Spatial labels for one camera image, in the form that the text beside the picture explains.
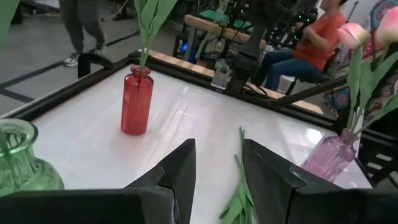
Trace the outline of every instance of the pink tulip flower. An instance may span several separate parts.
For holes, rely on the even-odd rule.
[[[398,6],[385,13],[377,28],[376,39],[384,45],[398,42]]]
[[[337,31],[341,42],[351,50],[358,48],[360,45],[365,45],[371,37],[366,29],[354,22],[342,25]]]

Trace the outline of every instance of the sneaker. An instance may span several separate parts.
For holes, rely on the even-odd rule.
[[[106,44],[105,43],[97,44],[95,46],[94,53],[99,54],[99,55],[104,55],[105,54],[105,50],[106,50]]]
[[[75,67],[78,64],[79,53],[73,53],[68,59],[63,61],[63,65],[66,67]]]
[[[107,36],[106,36],[106,34],[104,34],[104,42],[103,43],[97,43],[96,45],[95,45],[95,48],[94,48],[94,53],[96,53],[96,54],[99,54],[99,55],[104,55],[105,54],[105,50],[106,50],[106,39],[107,39]]]

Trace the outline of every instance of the blue light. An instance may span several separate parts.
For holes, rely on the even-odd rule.
[[[181,51],[182,51],[182,52],[185,52],[185,50],[187,49],[187,47],[188,47],[188,44],[183,44],[183,45],[181,46]]]

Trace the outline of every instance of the red glass vase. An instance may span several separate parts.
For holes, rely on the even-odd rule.
[[[131,67],[131,74],[124,78],[121,129],[129,135],[140,135],[147,131],[150,100],[154,80],[149,76],[150,69],[139,70]]]

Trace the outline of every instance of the gray pants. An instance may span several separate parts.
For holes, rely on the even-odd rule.
[[[98,0],[59,0],[62,21],[67,28],[76,52],[84,51],[83,27],[97,40],[105,43],[104,33],[98,19]]]

